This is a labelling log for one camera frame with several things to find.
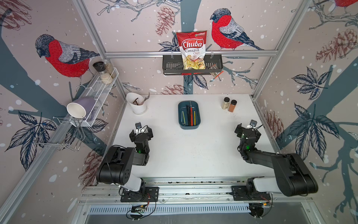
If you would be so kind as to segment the short black hex key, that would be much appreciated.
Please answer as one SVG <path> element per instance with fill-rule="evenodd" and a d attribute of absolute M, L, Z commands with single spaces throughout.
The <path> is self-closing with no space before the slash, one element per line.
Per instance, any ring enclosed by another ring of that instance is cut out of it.
<path fill-rule="evenodd" d="M 191 112 L 190 106 L 186 106 L 186 113 L 187 113 L 187 126 L 191 126 Z"/>

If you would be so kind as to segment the red hex key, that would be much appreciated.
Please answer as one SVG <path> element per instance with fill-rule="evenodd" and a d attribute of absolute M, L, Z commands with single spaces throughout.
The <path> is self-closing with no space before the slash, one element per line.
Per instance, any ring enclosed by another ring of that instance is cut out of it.
<path fill-rule="evenodd" d="M 193 107 L 191 102 L 189 102 L 189 104 L 190 104 L 190 124 L 191 126 L 193 126 L 194 125 Z"/>

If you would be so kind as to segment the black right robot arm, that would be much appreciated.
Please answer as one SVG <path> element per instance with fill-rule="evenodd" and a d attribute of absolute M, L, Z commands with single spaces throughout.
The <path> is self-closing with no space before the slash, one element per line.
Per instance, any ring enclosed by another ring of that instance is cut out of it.
<path fill-rule="evenodd" d="M 240 138 L 238 151 L 249 164 L 273 169 L 274 176 L 253 177 L 246 184 L 246 195 L 253 200 L 264 193 L 281 193 L 286 197 L 306 196 L 318 192 L 318 184 L 302 158 L 296 153 L 275 154 L 258 150 L 255 144 L 261 137 L 258 128 L 235 129 Z"/>

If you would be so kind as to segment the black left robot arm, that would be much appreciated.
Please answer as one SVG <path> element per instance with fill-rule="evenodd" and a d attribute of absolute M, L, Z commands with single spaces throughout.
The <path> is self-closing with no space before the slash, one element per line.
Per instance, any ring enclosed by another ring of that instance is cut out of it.
<path fill-rule="evenodd" d="M 132 166 L 146 166 L 150 158 L 149 141 L 153 131 L 148 126 L 136 123 L 136 129 L 129 134 L 134 147 L 111 146 L 96 172 L 99 183 L 114 184 L 126 191 L 144 194 L 144 181 L 131 173 Z"/>

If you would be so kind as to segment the teal plastic storage box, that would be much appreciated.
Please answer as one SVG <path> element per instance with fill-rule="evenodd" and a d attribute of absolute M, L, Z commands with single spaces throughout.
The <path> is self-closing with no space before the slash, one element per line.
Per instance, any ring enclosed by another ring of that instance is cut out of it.
<path fill-rule="evenodd" d="M 201 124 L 199 105 L 195 101 L 182 101 L 178 104 L 179 125 L 184 130 L 197 129 Z"/>

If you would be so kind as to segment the white utensil cup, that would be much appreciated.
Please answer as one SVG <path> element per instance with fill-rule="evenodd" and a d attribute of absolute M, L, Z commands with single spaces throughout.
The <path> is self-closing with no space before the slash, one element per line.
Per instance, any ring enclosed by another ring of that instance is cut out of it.
<path fill-rule="evenodd" d="M 144 97 L 130 92 L 126 95 L 126 101 L 129 103 L 132 111 L 136 114 L 136 115 L 141 115 L 144 114 L 147 111 L 147 106 L 144 102 Z"/>

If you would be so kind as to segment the orange spice bottle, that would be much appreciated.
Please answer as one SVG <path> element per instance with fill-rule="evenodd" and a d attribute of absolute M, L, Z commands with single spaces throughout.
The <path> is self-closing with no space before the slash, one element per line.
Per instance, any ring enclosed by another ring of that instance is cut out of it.
<path fill-rule="evenodd" d="M 232 101 L 230 102 L 229 107 L 228 107 L 228 111 L 231 112 L 231 113 L 233 113 L 234 110 L 235 110 L 236 105 L 237 105 L 237 101 L 236 101 L 236 100 L 232 100 Z"/>

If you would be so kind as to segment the pale spice bottle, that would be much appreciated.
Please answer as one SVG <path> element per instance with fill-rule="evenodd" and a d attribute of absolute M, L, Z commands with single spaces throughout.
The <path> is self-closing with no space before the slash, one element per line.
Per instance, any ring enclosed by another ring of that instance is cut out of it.
<path fill-rule="evenodd" d="M 228 107 L 230 105 L 230 98 L 229 97 L 225 97 L 223 102 L 222 102 L 222 109 L 223 110 L 227 110 Z"/>

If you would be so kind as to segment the purple white cup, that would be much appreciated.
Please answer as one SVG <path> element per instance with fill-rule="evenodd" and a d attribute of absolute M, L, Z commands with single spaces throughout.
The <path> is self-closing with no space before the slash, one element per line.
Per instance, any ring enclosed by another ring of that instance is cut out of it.
<path fill-rule="evenodd" d="M 92 97 L 79 98 L 66 106 L 70 116 L 76 119 L 83 119 L 92 111 L 96 100 Z"/>

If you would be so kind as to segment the black lid spice jar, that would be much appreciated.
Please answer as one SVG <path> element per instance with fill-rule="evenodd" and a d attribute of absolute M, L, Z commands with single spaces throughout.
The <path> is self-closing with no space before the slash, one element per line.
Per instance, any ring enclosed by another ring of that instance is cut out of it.
<path fill-rule="evenodd" d="M 94 69 L 100 73 L 100 74 L 105 74 L 107 73 L 107 70 L 106 70 L 106 67 L 105 67 L 105 63 L 102 62 L 102 61 L 98 61 L 98 62 L 95 62 L 93 65 Z"/>

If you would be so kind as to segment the Chuba cassava chips bag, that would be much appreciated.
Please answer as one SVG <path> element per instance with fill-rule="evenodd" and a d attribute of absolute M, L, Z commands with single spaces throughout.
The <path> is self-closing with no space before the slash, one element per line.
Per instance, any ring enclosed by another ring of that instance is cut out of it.
<path fill-rule="evenodd" d="M 204 70 L 207 31 L 176 33 L 184 70 Z"/>

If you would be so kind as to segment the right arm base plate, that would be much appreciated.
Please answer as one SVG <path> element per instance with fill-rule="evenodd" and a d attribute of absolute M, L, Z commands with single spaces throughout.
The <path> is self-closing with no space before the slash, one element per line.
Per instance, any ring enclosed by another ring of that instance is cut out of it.
<path fill-rule="evenodd" d="M 248 190 L 246 186 L 231 186 L 229 193 L 234 201 L 271 201 L 271 195 L 265 192 L 258 192 L 255 189 Z"/>

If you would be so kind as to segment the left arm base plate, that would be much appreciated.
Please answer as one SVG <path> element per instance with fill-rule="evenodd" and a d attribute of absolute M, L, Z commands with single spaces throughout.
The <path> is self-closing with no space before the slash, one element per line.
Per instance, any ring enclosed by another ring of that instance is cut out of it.
<path fill-rule="evenodd" d="M 139 203 L 139 202 L 157 202 L 159 187 L 145 187 L 138 192 L 120 188 L 120 202 L 122 203 Z"/>

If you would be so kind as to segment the red handled brush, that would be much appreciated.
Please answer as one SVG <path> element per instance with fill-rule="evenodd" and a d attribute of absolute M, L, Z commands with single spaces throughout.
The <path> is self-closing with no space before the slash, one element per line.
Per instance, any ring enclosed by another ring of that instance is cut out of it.
<path fill-rule="evenodd" d="M 217 78 L 219 79 L 219 81 L 221 81 L 220 75 L 221 75 L 222 73 L 223 73 L 223 71 L 210 73 L 210 74 L 212 75 L 212 79 L 210 80 L 210 82 L 215 81 Z"/>

